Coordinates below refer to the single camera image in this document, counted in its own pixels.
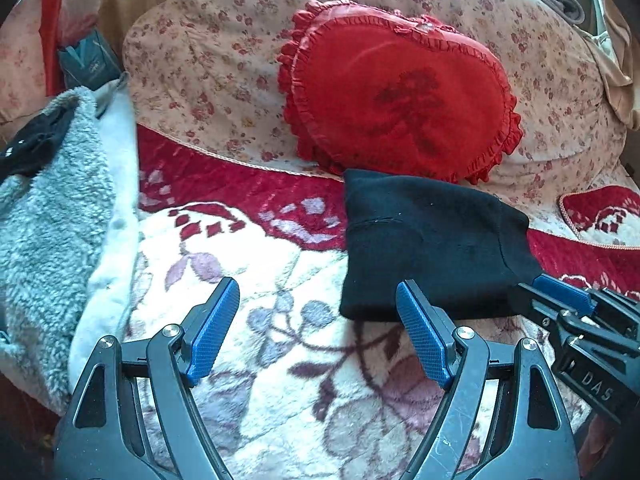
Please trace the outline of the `person's right hand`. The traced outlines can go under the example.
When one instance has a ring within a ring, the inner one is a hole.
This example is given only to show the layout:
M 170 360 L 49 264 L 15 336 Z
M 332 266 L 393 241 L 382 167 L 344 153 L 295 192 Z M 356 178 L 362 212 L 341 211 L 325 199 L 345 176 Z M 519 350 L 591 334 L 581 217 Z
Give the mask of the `person's right hand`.
M 582 478 L 593 470 L 611 447 L 620 426 L 592 411 L 580 426 L 577 438 L 577 458 Z

